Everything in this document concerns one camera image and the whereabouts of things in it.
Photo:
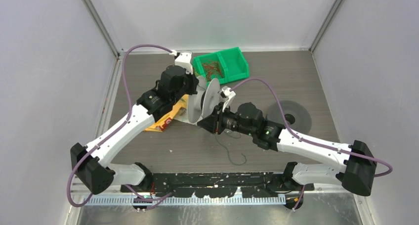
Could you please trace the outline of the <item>white plastic cable spool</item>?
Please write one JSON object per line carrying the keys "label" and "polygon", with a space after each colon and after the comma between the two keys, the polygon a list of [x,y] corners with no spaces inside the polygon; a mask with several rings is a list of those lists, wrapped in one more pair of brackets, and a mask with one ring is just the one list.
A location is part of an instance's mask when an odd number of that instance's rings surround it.
{"label": "white plastic cable spool", "polygon": [[220,83],[214,78],[209,83],[205,77],[198,76],[197,94],[190,95],[187,104],[188,121],[191,124],[209,116],[213,108],[220,103]]}

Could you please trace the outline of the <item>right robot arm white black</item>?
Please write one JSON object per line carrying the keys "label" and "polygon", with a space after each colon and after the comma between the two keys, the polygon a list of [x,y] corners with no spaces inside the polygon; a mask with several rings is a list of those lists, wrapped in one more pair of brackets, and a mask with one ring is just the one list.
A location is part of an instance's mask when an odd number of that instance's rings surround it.
{"label": "right robot arm white black", "polygon": [[377,163],[368,146],[355,140],[352,144],[336,143],[290,132],[282,124],[266,120],[261,110],[252,103],[239,106],[236,113],[230,109],[214,107],[213,112],[197,122],[197,125],[212,134],[230,130],[249,135],[258,147],[298,154],[317,161],[307,165],[287,163],[282,184],[287,190],[311,183],[341,185],[347,191],[360,196],[370,196]]}

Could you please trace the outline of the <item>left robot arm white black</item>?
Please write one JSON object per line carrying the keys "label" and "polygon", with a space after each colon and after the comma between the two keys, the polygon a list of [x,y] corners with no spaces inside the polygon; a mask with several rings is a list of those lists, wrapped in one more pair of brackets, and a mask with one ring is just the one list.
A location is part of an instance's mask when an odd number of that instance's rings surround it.
{"label": "left robot arm white black", "polygon": [[126,116],[87,145],[70,149],[72,173],[97,195],[111,185],[133,185],[139,192],[151,188],[152,180],[137,165],[112,164],[113,158],[138,134],[170,112],[186,94],[197,93],[199,81],[192,67],[168,66],[156,85],[131,105]]}

